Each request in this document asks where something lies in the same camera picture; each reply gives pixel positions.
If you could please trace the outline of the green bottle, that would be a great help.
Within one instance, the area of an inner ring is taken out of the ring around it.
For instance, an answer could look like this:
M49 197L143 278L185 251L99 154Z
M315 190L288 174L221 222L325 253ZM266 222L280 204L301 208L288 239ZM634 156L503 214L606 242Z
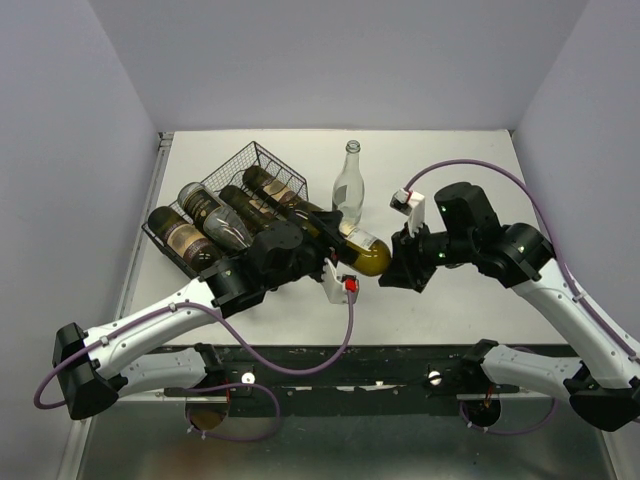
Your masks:
M384 273L391 261L390 249L384 241L342 217L339 231L345 242L338 252L337 263L368 277Z
M269 209L261 208L245 191L235 185L225 186L219 197L231 206L253 233L268 229L279 218Z
M211 267L223 256L209 238L168 206L154 209L147 224L160 240L197 273Z
M288 215L289 211L308 213L322 211L322 208L305 200L292 188L268 173L262 167L249 167L242 177L243 183L261 200L278 212Z

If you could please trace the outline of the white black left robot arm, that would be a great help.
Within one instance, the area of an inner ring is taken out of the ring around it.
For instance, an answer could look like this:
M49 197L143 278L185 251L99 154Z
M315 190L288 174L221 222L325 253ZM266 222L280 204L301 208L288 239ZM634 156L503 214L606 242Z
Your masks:
M214 262L185 287L154 305L112 323L81 328L72 322L55 336L49 377L63 395L60 406L73 420L104 412L122 397L163 387L214 393L220 368L195 348L176 358L157 348L191 330L224 322L264 301L266 294L304 277L322 283L332 303L347 289L335 272L346 241L338 212L308 216L316 235L290 216L257 235L246 249Z

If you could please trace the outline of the short clear glass bottle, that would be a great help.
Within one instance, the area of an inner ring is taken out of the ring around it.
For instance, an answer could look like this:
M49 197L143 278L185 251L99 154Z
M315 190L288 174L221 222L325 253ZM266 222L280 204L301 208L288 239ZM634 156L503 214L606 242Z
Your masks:
M221 247L240 251L251 245L253 237L239 215L202 183L185 185L177 200L194 225Z

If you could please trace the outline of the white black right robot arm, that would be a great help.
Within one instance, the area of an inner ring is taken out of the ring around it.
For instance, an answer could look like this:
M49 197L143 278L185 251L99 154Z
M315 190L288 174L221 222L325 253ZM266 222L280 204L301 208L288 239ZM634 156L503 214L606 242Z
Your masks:
M474 392L512 385L545 394L607 432L638 420L639 344L565 278L551 242L531 225L501 224L477 185L451 184L434 200L443 232L426 225L423 196L393 195L391 207L408 219L392 236L379 285L422 292L438 268L471 264L533 306L575 352L548 357L481 340L460 362L461 383Z

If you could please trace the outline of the tall clear glass bottle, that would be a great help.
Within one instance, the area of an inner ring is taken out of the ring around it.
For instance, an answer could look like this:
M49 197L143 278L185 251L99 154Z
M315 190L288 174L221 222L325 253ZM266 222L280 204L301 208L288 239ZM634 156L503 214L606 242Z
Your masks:
M360 143L357 140L349 140L345 150L343 168L333 185L332 209L340 211L345 221L358 224L361 220L365 196L364 179L359 162Z

